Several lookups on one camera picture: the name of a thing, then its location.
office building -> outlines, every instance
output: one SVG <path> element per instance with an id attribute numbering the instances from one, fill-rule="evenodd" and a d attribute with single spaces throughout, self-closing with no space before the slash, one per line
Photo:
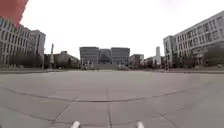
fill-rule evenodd
<path id="1" fill-rule="evenodd" d="M 160 47 L 156 47 L 156 56 L 154 57 L 157 65 L 161 65 Z"/>
<path id="2" fill-rule="evenodd" d="M 99 63 L 111 63 L 111 50 L 100 49 L 99 50 Z"/>
<path id="3" fill-rule="evenodd" d="M 193 53 L 197 57 L 197 64 L 202 65 L 204 53 L 214 45 L 224 45 L 224 11 L 164 38 L 165 57 L 171 63 L 175 52 L 178 57 Z"/>
<path id="4" fill-rule="evenodd" d="M 129 58 L 131 68 L 140 68 L 144 64 L 144 55 L 143 54 L 133 54 Z"/>
<path id="5" fill-rule="evenodd" d="M 99 48 L 98 47 L 80 47 L 80 60 L 82 64 L 97 64 L 99 60 Z"/>
<path id="6" fill-rule="evenodd" d="M 51 54 L 45 54 L 45 68 L 49 68 Z M 59 54 L 53 54 L 53 67 L 54 68 L 79 68 L 80 61 L 78 58 L 68 54 L 67 51 L 61 51 Z"/>
<path id="7" fill-rule="evenodd" d="M 172 67 L 173 55 L 177 53 L 176 38 L 174 36 L 168 36 L 164 38 L 163 45 L 164 45 L 166 65 Z"/>
<path id="8" fill-rule="evenodd" d="M 111 49 L 99 49 L 98 47 L 80 47 L 80 60 L 87 63 L 112 63 L 128 65 L 130 55 L 129 48 L 112 47 Z"/>
<path id="9" fill-rule="evenodd" d="M 111 48 L 111 60 L 113 64 L 124 64 L 128 65 L 130 56 L 130 48 L 120 48 L 112 47 Z"/>
<path id="10" fill-rule="evenodd" d="M 0 65 L 9 65 L 10 58 L 16 54 L 38 53 L 44 60 L 45 34 L 38 30 L 15 25 L 0 17 Z"/>

sidewalk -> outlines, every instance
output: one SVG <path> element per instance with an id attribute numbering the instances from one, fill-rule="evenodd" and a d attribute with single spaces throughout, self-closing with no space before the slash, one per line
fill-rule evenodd
<path id="1" fill-rule="evenodd" d="M 161 73 L 194 73 L 194 74 L 224 74 L 224 70 L 197 70 L 197 69 L 158 69 L 158 70 L 150 70 L 154 72 L 161 72 Z"/>
<path id="2" fill-rule="evenodd" d="M 19 68 L 0 68 L 0 74 L 28 74 L 28 73 L 48 73 L 48 72 L 62 72 L 64 70 L 47 70 L 47 69 L 19 69 Z"/>

tall building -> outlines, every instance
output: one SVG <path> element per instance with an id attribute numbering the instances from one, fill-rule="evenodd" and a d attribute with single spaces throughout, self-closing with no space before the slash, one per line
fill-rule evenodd
<path id="1" fill-rule="evenodd" d="M 156 47 L 156 56 L 155 60 L 157 62 L 157 65 L 161 65 L 161 54 L 160 54 L 160 47 Z"/>
<path id="2" fill-rule="evenodd" d="M 10 58 L 18 53 L 39 53 L 44 57 L 45 35 L 33 38 L 36 32 L 22 25 L 15 27 L 10 20 L 0 17 L 0 65 L 10 64 Z"/>
<path id="3" fill-rule="evenodd" d="M 35 54 L 41 57 L 41 61 L 44 63 L 44 44 L 46 35 L 39 30 L 30 32 L 30 43 L 34 46 L 33 50 Z"/>
<path id="4" fill-rule="evenodd" d="M 172 67 L 173 55 L 177 53 L 176 38 L 174 36 L 168 36 L 164 38 L 163 45 L 164 45 L 166 65 L 169 65 L 169 67 Z"/>
<path id="5" fill-rule="evenodd" d="M 112 47 L 111 48 L 111 60 L 114 64 L 125 64 L 128 65 L 130 56 L 130 48 L 120 48 Z"/>
<path id="6" fill-rule="evenodd" d="M 98 47 L 80 47 L 80 61 L 82 64 L 93 63 L 97 64 L 99 61 Z"/>
<path id="7" fill-rule="evenodd" d="M 203 54 L 213 45 L 224 45 L 224 11 L 175 36 L 164 38 L 165 57 L 169 61 L 172 60 L 173 51 L 176 51 L 178 56 L 194 53 L 198 59 L 198 65 L 201 65 Z"/>

overcast sky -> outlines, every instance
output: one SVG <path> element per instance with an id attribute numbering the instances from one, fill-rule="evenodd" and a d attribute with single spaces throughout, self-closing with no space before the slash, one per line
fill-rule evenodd
<path id="1" fill-rule="evenodd" d="M 163 38 L 224 10 L 223 0 L 29 0 L 22 24 L 46 34 L 45 52 L 129 47 L 154 56 Z"/>

plaza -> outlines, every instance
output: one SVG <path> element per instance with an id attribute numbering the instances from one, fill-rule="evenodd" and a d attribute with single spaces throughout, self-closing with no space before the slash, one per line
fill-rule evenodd
<path id="1" fill-rule="evenodd" d="M 222 74 L 68 71 L 0 75 L 3 128 L 222 128 Z"/>

